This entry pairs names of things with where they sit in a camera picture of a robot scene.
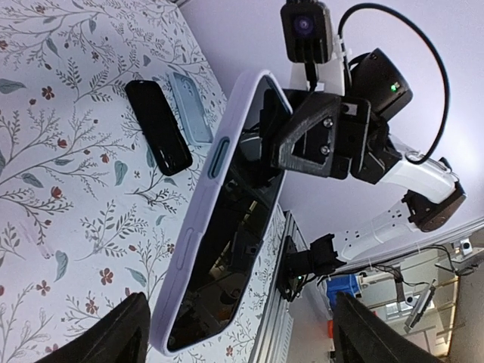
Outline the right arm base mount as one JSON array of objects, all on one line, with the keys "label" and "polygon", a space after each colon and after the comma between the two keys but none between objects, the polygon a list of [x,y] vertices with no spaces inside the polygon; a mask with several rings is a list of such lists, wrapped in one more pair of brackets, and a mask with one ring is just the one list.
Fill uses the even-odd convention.
[{"label": "right arm base mount", "polygon": [[285,237],[276,279],[276,287],[283,299],[291,303],[308,283],[317,277],[329,276],[346,264],[334,249],[334,237],[334,234],[326,234],[301,251],[296,249],[290,235]]}]

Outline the black cased phone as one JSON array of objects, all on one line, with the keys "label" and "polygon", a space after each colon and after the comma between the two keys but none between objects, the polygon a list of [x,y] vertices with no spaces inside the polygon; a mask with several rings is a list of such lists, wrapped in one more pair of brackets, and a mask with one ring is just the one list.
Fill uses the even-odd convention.
[{"label": "black cased phone", "polygon": [[125,91],[160,171],[172,176],[188,169],[193,163],[191,152],[158,83],[132,80]]}]

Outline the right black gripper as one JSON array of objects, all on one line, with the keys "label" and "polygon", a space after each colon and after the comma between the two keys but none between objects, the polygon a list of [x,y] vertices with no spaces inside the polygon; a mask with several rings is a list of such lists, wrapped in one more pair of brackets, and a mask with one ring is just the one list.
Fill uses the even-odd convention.
[{"label": "right black gripper", "polygon": [[322,178],[352,176],[375,185],[401,161],[389,126],[373,124],[363,98],[268,88],[259,137],[270,144],[272,167]]}]

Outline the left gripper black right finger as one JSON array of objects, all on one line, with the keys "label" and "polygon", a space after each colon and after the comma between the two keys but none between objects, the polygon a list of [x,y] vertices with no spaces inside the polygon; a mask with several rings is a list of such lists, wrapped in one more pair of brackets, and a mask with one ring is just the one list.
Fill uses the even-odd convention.
[{"label": "left gripper black right finger", "polygon": [[333,316],[335,361],[340,363],[439,362],[406,340],[348,293],[339,292]]}]

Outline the white cased phone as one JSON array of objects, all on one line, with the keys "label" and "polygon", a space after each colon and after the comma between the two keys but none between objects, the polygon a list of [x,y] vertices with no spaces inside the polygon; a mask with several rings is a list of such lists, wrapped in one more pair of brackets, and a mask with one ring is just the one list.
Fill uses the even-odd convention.
[{"label": "white cased phone", "polygon": [[152,312],[149,341],[171,358],[235,321],[275,211],[284,172],[264,160],[268,70],[237,79],[181,226]]}]

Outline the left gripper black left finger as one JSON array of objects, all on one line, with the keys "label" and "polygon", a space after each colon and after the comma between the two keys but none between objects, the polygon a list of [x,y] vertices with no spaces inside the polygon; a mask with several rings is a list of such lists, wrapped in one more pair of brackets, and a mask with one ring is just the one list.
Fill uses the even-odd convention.
[{"label": "left gripper black left finger", "polygon": [[40,362],[145,362],[150,307],[144,293],[132,293],[84,334]]}]

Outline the light blue cased phone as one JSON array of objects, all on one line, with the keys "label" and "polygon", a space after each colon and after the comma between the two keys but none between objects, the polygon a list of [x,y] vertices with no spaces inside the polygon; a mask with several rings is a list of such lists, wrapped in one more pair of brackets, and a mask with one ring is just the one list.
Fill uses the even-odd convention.
[{"label": "light blue cased phone", "polygon": [[194,81],[177,72],[169,74],[175,102],[188,143],[204,146],[213,142],[213,134],[205,120],[205,111]]}]

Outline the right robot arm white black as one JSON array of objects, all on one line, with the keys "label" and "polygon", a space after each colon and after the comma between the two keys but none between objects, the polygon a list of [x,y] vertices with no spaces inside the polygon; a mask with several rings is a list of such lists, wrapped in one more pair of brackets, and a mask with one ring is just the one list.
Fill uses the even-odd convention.
[{"label": "right robot arm white black", "polygon": [[352,176],[371,185],[394,184],[405,195],[386,212],[355,230],[327,234],[310,248],[290,253],[295,275],[329,274],[355,257],[413,231],[442,227],[466,194],[445,159],[432,160],[393,141],[389,120],[412,99],[409,84],[380,50],[351,62],[348,96],[327,92],[265,91],[260,113],[263,173],[277,171],[343,180]]}]

